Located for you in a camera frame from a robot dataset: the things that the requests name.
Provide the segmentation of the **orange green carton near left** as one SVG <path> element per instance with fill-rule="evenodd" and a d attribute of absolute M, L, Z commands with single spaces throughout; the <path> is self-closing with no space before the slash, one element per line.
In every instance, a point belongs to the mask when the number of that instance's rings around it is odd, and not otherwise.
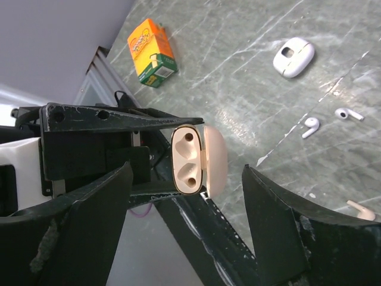
<path fill-rule="evenodd" d="M 158 88 L 178 66 L 165 28 L 147 18 L 127 38 L 139 82 Z"/>

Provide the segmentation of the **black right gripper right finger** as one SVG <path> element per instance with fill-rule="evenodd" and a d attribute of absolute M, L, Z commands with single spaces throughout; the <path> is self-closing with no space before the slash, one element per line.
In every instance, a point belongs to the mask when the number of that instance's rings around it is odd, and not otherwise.
<path fill-rule="evenodd" d="M 380 223 L 313 203 L 253 167 L 242 172 L 262 285 L 379 285 Z"/>

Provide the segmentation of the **beige earbud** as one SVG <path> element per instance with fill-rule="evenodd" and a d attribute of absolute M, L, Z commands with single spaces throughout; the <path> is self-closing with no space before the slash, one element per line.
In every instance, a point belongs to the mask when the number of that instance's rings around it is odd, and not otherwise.
<path fill-rule="evenodd" d="M 376 214 L 372 210 L 370 210 L 370 209 L 368 209 L 368 208 L 366 208 L 366 207 L 364 207 L 364 206 L 362 206 L 362 205 L 360 205 L 360 204 L 358 204 L 352 200 L 348 200 L 346 203 L 347 203 L 347 205 L 355 208 L 358 211 L 357 218 L 362 219 L 362 220 L 369 220 L 369 221 L 374 221 L 376 219 Z"/>

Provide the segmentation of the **white earbud upper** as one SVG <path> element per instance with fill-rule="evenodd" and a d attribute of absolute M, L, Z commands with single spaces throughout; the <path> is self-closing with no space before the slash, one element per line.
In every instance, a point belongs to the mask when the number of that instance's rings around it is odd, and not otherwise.
<path fill-rule="evenodd" d="M 353 117 L 354 119 L 358 121 L 364 120 L 364 116 L 348 108 L 338 108 L 337 110 L 335 110 L 335 116 L 342 120 L 346 120 L 349 117 Z"/>

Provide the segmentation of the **white earbud charging case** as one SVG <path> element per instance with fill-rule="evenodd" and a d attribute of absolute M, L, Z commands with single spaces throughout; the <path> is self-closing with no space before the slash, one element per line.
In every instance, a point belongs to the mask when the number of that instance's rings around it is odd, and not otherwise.
<path fill-rule="evenodd" d="M 311 62 L 315 54 L 314 45 L 303 38 L 289 39 L 273 59 L 275 70 L 286 78 L 299 75 Z"/>

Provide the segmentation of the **white earbud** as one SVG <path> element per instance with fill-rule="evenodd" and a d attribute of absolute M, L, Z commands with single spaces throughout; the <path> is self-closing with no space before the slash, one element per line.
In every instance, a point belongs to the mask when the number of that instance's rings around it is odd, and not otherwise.
<path fill-rule="evenodd" d="M 311 136 L 313 133 L 315 133 L 319 127 L 320 127 L 320 122 L 317 118 L 315 117 L 309 117 L 305 122 L 304 125 L 309 128 L 306 132 L 304 132 L 301 135 L 302 139 L 307 139 L 309 136 Z"/>
<path fill-rule="evenodd" d="M 358 121 L 364 120 L 364 116 L 348 108 L 338 108 L 337 110 L 335 110 L 335 116 L 342 120 L 346 120 L 349 117 L 353 117 L 354 119 Z"/>

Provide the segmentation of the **white earbud lower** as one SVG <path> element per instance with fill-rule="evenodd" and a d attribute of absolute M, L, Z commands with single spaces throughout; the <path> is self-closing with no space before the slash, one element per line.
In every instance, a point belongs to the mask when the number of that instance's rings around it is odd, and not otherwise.
<path fill-rule="evenodd" d="M 319 127 L 320 127 L 320 122 L 317 118 L 315 117 L 309 117 L 305 122 L 304 125 L 309 128 L 306 132 L 304 132 L 301 135 L 302 139 L 307 139 L 309 136 L 311 136 L 313 133 L 315 133 Z"/>

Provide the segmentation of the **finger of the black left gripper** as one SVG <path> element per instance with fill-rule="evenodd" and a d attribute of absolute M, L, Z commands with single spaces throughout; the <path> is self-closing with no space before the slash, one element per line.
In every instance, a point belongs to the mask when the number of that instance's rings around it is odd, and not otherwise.
<path fill-rule="evenodd" d="M 204 285 L 259 285 L 254 255 L 206 189 L 183 195 L 173 183 L 135 185 L 130 207 L 153 203 Z"/>

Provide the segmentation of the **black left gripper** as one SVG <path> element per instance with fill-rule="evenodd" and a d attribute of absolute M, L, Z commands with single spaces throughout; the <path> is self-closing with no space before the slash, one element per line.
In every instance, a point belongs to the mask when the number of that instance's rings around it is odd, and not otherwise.
<path fill-rule="evenodd" d="M 44 203 L 130 163 L 132 185 L 152 182 L 149 130 L 201 125 L 153 108 L 49 103 L 12 112 L 1 126 L 1 213 Z"/>

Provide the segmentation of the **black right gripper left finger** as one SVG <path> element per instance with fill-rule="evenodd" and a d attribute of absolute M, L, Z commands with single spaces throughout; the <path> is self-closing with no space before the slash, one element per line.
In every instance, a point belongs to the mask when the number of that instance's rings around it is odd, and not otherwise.
<path fill-rule="evenodd" d="M 130 164 L 1 218 L 2 285 L 105 285 L 132 189 Z"/>

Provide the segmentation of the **beige earbud charging case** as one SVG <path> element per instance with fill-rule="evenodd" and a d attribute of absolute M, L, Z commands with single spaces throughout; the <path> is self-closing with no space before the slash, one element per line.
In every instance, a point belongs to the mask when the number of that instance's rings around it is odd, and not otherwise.
<path fill-rule="evenodd" d="M 206 187 L 210 198 L 223 192 L 227 182 L 228 158 L 220 131 L 205 125 L 200 135 L 193 125 L 182 125 L 171 137 L 174 184 L 185 195 L 199 193 Z"/>

